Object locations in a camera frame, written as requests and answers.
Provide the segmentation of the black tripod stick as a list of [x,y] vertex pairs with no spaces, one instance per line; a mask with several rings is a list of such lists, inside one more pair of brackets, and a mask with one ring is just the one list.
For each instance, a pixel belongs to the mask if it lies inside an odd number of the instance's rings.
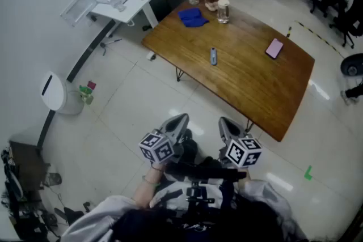
[[102,56],[105,56],[106,52],[107,52],[107,48],[110,44],[114,44],[117,43],[119,41],[121,41],[122,39],[116,39],[116,40],[112,40],[112,41],[107,41],[107,42],[101,42],[99,44],[99,46],[103,49],[103,54]]

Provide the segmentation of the person's black trouser legs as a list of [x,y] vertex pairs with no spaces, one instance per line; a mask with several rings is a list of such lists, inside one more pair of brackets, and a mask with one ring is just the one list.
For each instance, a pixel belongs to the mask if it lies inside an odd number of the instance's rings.
[[166,172],[170,175],[176,175],[177,178],[185,176],[196,177],[201,176],[202,172],[206,172],[207,177],[211,177],[210,172],[223,168],[221,162],[211,156],[202,157],[199,154],[198,144],[192,138],[192,132],[185,128],[182,131],[172,131],[167,133],[178,153],[181,153],[177,159],[177,163],[172,161],[167,164]]

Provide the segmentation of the yellow black striped floor tape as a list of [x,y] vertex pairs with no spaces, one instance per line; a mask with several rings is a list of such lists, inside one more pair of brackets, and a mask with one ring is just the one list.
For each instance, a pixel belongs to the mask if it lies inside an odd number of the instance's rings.
[[291,35],[291,32],[292,32],[292,28],[293,28],[293,23],[298,24],[300,27],[302,27],[305,30],[309,31],[311,34],[313,34],[314,36],[316,36],[318,39],[320,39],[326,45],[328,45],[329,47],[331,47],[342,59],[344,59],[344,56],[340,53],[340,51],[337,50],[331,43],[329,43],[326,39],[324,39],[319,34],[317,34],[316,32],[314,32],[312,29],[310,29],[309,27],[305,26],[303,23],[301,23],[301,22],[299,22],[297,20],[294,20],[294,21],[292,21],[292,22],[289,23],[289,25],[288,25],[288,31],[286,33],[286,37],[287,38],[290,38],[290,35]]

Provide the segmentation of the person's left forearm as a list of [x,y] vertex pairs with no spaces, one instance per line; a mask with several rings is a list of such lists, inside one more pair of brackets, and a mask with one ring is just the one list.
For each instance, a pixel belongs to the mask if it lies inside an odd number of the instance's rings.
[[142,181],[132,196],[132,200],[139,208],[147,209],[149,207],[150,201],[153,199],[155,190],[160,184],[163,175],[164,171],[153,170],[150,166],[150,169],[142,178]]

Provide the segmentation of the blue folded cloth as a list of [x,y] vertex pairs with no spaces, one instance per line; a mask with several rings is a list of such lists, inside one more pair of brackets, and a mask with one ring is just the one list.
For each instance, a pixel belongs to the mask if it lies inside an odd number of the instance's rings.
[[178,12],[178,17],[186,27],[202,27],[209,23],[209,20],[203,17],[199,8],[185,9]]

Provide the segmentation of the glass jar with white lid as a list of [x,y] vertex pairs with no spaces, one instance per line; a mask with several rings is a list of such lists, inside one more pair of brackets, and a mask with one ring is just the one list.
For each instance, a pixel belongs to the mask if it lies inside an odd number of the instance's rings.
[[217,19],[219,23],[226,24],[229,22],[230,2],[228,0],[218,0]]

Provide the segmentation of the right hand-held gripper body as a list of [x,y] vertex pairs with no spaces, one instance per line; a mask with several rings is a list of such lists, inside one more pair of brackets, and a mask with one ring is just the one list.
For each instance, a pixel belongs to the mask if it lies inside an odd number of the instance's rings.
[[219,158],[224,167],[248,168],[258,161],[263,147],[242,125],[221,117],[218,120],[223,148]]

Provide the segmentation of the dark grey chair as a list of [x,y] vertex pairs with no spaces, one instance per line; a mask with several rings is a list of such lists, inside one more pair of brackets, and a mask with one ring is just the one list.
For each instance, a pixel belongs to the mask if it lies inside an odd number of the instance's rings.
[[346,77],[363,77],[363,53],[353,54],[343,59],[340,70]]

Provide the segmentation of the green plastic toy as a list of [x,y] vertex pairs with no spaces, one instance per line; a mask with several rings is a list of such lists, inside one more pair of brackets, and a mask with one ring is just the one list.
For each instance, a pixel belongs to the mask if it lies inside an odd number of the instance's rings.
[[93,90],[87,86],[79,86],[79,91],[80,91],[82,101],[85,104],[90,105],[94,99],[94,97],[92,95]]

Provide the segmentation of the person's grey hoodie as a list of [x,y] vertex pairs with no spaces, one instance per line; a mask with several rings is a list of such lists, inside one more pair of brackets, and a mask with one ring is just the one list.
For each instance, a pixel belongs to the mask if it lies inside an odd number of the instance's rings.
[[144,209],[110,196],[74,222],[61,242],[309,242],[288,201],[270,183],[250,180],[201,184],[202,198],[189,210],[188,182],[168,182]]

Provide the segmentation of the white desk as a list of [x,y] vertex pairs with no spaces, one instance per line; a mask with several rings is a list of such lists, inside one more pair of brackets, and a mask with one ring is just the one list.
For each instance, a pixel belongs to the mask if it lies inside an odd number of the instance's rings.
[[120,12],[111,5],[98,3],[91,11],[95,14],[106,16],[118,22],[128,24],[142,10],[152,28],[158,25],[157,18],[150,6],[151,0],[127,0],[124,5],[125,9]]

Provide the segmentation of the white round bin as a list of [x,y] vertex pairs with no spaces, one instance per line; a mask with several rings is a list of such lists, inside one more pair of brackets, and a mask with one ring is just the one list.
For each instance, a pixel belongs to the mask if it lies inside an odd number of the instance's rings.
[[61,114],[80,114],[85,105],[80,90],[52,71],[43,78],[40,96],[50,110]]

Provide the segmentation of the pink smartphone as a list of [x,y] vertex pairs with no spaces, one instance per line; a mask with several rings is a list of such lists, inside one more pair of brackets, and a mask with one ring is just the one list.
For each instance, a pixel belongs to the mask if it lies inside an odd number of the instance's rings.
[[281,52],[283,45],[284,44],[278,39],[273,39],[268,48],[265,50],[265,53],[272,59],[276,59]]

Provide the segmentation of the dark wooden cabinet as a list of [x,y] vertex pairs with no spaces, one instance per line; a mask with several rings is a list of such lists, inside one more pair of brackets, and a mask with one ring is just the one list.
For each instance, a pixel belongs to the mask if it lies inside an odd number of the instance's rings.
[[43,182],[47,175],[49,163],[43,160],[41,150],[35,145],[10,141],[10,156],[23,191],[37,191],[43,189]]

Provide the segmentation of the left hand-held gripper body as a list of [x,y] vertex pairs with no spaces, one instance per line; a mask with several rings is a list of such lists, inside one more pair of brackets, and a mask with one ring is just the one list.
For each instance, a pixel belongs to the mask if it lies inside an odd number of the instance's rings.
[[170,160],[177,163],[184,154],[182,139],[189,123],[186,113],[173,116],[159,128],[147,133],[138,143],[145,159],[151,164],[163,164]]

